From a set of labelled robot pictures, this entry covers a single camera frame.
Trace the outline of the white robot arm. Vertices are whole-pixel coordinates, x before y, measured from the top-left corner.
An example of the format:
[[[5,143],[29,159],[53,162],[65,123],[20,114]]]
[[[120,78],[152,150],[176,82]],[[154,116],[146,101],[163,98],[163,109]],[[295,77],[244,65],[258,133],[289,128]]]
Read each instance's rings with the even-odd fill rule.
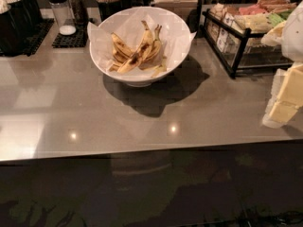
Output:
[[[281,51],[293,64],[274,75],[271,98],[262,118],[262,124],[269,128],[287,125],[303,107],[303,2],[282,29]]]

